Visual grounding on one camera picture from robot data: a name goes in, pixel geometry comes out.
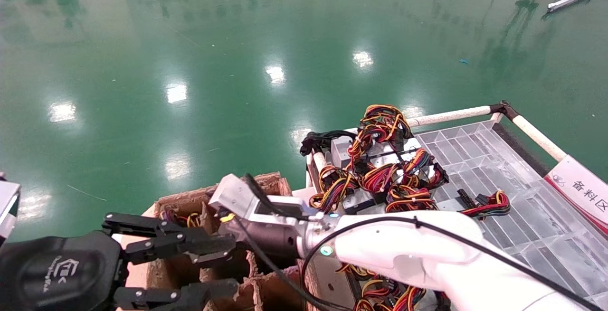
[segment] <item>cardboard compartment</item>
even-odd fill
[[[256,181],[269,195],[291,196],[287,180],[280,173],[268,173],[256,177]],[[193,212],[200,214],[200,224],[207,233],[214,233],[219,227],[219,220],[213,217],[215,210],[207,203],[217,185],[183,192],[159,199],[148,211],[151,216],[159,217],[163,211],[172,210],[178,216],[187,217]],[[274,263],[295,283],[299,282],[301,261],[274,259]],[[145,286],[147,288],[176,289],[179,286],[196,281],[234,278],[241,285],[234,299],[213,300],[206,311],[302,311],[304,302],[296,291],[284,283],[276,273],[250,251],[235,251],[232,259],[213,268],[199,269],[190,260],[176,257],[169,260],[157,260],[146,268]],[[317,285],[311,273],[307,274],[311,291]]]

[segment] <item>cardboard divider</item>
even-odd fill
[[[291,196],[287,180],[280,173],[268,173],[256,177],[256,181],[268,195]],[[217,185],[163,197],[153,206],[154,217],[163,211],[172,210],[178,216],[188,217],[194,212],[200,214],[200,224],[207,233],[219,228],[215,210],[207,206]],[[273,262],[295,283],[300,279],[300,261],[273,258]],[[241,285],[237,296],[232,299],[213,300],[206,311],[302,311],[304,303],[299,294],[283,282],[276,273],[256,255],[246,250],[236,250],[232,259],[213,268],[200,269],[184,255],[169,260],[157,260],[148,265],[146,287],[176,289],[196,281],[234,278]]]

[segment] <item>black wire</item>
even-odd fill
[[[247,238],[247,243],[251,246],[251,248],[254,250],[254,252],[260,257],[260,259],[262,259],[262,261],[264,261],[264,263],[266,263],[276,273],[276,275],[279,278],[281,278],[285,283],[287,283],[287,285],[289,285],[289,287],[294,289],[302,298],[304,298],[307,302],[311,303],[314,307],[316,307],[317,309],[320,309],[321,311],[327,311],[327,309],[325,308],[325,305],[323,305],[321,302],[316,300],[316,298],[314,298],[314,296],[312,296],[312,294],[310,292],[300,289],[300,287],[298,287],[298,285],[296,285],[293,281],[291,281],[291,279],[289,279],[285,275],[285,273],[283,273],[283,271],[272,262],[272,260],[264,253],[264,251],[261,250],[260,246],[258,246],[258,244],[256,244],[256,242],[251,238],[247,229],[245,229],[245,226],[243,226],[243,224],[241,223],[241,220],[239,220],[238,217],[235,217],[234,220],[237,223],[237,225],[241,228],[241,230],[243,231],[243,234],[245,235],[245,237]],[[344,311],[352,311],[352,309],[349,307],[345,307]]]
[[[276,205],[274,205],[268,199],[268,196],[266,195],[264,190],[262,190],[261,186],[258,184],[256,179],[254,179],[254,177],[252,177],[252,175],[250,175],[249,173],[245,173],[245,182],[247,183],[247,185],[249,186],[251,191],[254,193],[254,195],[256,195],[257,199],[260,200],[260,203],[265,205],[268,209],[273,211],[275,214],[280,215],[280,216],[285,216],[285,217],[293,217],[298,221],[308,221],[308,216],[291,215],[291,214],[289,214],[289,212],[283,211],[280,208],[278,208]]]
[[[306,258],[304,259],[304,264],[302,265],[302,271],[300,272],[300,274],[301,274],[300,275],[300,285],[304,289],[304,292],[310,293],[310,292],[308,292],[306,283],[304,282],[304,275],[306,274],[306,268],[308,268],[308,265],[310,264],[310,261],[312,260],[313,256],[321,249],[321,247],[324,244],[326,244],[330,240],[336,238],[337,236],[340,236],[340,235],[346,233],[347,231],[356,229],[357,227],[360,227],[363,225],[368,225],[368,224],[375,224],[378,222],[385,222],[385,221],[396,221],[396,222],[404,222],[404,223],[408,223],[408,224],[415,224],[416,227],[422,227],[422,226],[427,227],[428,229],[436,231],[437,233],[449,236],[452,239],[458,240],[458,241],[462,242],[463,244],[471,246],[471,247],[475,248],[476,250],[481,251],[484,254],[490,255],[494,259],[497,259],[497,260],[501,261],[502,263],[509,265],[509,266],[529,275],[530,277],[547,285],[551,289],[554,289],[557,292],[560,292],[567,298],[570,298],[574,302],[577,302],[578,304],[586,307],[587,309],[589,309],[591,311],[603,311],[602,309],[599,308],[599,306],[593,304],[592,302],[587,302],[582,297],[578,296],[577,294],[570,291],[569,289],[565,289],[564,287],[558,285],[557,283],[554,283],[551,279],[545,278],[543,275],[538,274],[537,272],[526,267],[525,265],[516,263],[515,261],[511,261],[507,257],[504,257],[503,255],[500,255],[500,254],[494,252],[493,250],[490,250],[489,248],[486,248],[480,244],[476,244],[475,242],[473,242],[471,240],[465,239],[462,236],[456,235],[456,234],[452,233],[451,231],[447,231],[441,227],[437,227],[432,224],[428,224],[426,222],[419,221],[415,217],[414,218],[403,218],[403,217],[395,217],[395,216],[384,216],[384,217],[379,217],[379,218],[372,218],[370,220],[364,220],[364,221],[358,222],[356,224],[348,225],[348,226],[343,227],[342,229],[336,230],[334,233],[328,235],[328,237],[326,237],[324,240],[319,242],[319,244],[317,244],[317,246],[315,246],[308,253],[308,255],[306,255]]]

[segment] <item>white label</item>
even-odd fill
[[[553,185],[575,203],[594,223],[608,225],[608,186],[571,156],[547,175]]]

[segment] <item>green epoxy floor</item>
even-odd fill
[[[301,138],[371,103],[508,99],[606,180],[608,0],[543,18],[552,1],[0,0],[13,240],[81,235],[231,172],[302,187]]]

